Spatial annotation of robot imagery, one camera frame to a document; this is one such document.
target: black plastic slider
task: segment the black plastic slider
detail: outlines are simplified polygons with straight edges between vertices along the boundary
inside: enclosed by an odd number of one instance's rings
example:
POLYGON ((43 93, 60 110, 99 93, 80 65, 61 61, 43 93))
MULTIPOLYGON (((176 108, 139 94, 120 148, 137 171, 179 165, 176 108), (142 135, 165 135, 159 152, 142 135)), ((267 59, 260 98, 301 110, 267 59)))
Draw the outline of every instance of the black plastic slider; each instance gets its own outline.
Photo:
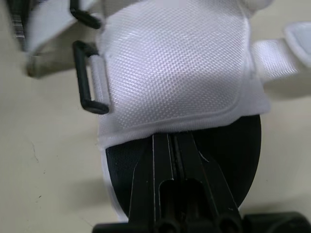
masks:
POLYGON ((70 0, 70 12, 78 21, 88 27, 99 29, 102 26, 97 18, 91 16, 86 11, 80 10, 79 0, 70 0))
POLYGON ((98 55, 98 52, 92 46, 76 41, 72 45, 74 62, 77 70, 77 78, 80 92, 80 102, 88 112, 104 115, 109 112, 109 107, 103 103, 92 100, 89 89, 85 58, 92 55, 98 55))

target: white padded cover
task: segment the white padded cover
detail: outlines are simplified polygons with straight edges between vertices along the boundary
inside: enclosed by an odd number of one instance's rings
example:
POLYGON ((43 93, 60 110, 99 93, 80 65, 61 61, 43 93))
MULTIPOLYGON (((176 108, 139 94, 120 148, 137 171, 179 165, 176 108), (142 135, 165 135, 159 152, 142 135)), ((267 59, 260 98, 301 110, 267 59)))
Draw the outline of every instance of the white padded cover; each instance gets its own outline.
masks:
POLYGON ((111 100, 103 149, 268 112, 247 15, 238 0, 145 0, 108 17, 98 43, 111 100))

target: white strap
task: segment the white strap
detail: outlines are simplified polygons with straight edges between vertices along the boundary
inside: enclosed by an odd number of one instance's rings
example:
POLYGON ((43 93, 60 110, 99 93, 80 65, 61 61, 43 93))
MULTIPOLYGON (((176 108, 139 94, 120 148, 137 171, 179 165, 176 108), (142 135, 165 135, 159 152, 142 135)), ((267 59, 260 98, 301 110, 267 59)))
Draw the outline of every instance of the white strap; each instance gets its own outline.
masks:
MULTIPOLYGON (((95 2, 80 0, 81 9, 89 10, 95 2)), ((69 0, 49 0, 32 11, 27 24, 26 51, 29 58, 77 21, 71 15, 69 5, 69 0)))
POLYGON ((109 89, 104 59, 98 55, 90 56, 89 59, 92 71, 95 100, 110 106, 109 89))
POLYGON ((285 39, 259 41, 253 45, 252 53, 257 76, 263 83, 307 71, 285 39))

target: black plastic buckle base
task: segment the black plastic buckle base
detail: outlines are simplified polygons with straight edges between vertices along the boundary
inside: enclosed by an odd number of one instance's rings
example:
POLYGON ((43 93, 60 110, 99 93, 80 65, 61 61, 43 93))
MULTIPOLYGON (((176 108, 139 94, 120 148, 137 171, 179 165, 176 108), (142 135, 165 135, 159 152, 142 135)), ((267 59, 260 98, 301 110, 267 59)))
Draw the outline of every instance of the black plastic buckle base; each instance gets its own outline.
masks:
POLYGON ((77 70, 80 102, 83 109, 95 114, 107 114, 109 112, 109 107, 103 103, 92 100, 88 84, 85 58, 98 55, 97 50, 82 41, 74 42, 72 47, 77 70))

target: beige surface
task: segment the beige surface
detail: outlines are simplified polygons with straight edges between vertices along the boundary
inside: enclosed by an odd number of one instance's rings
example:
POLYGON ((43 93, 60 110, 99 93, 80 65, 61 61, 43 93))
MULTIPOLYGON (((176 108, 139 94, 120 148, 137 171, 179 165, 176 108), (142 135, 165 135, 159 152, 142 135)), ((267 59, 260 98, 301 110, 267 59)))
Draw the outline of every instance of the beige surface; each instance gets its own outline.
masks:
MULTIPOLYGON (((254 39, 311 21, 311 1, 277 0, 254 39)), ((116 220, 102 186, 96 117, 81 110, 75 71, 26 77, 0 7, 0 232, 87 233, 116 220)), ((311 219, 311 79, 270 85, 262 153, 242 212, 298 210, 311 219)))

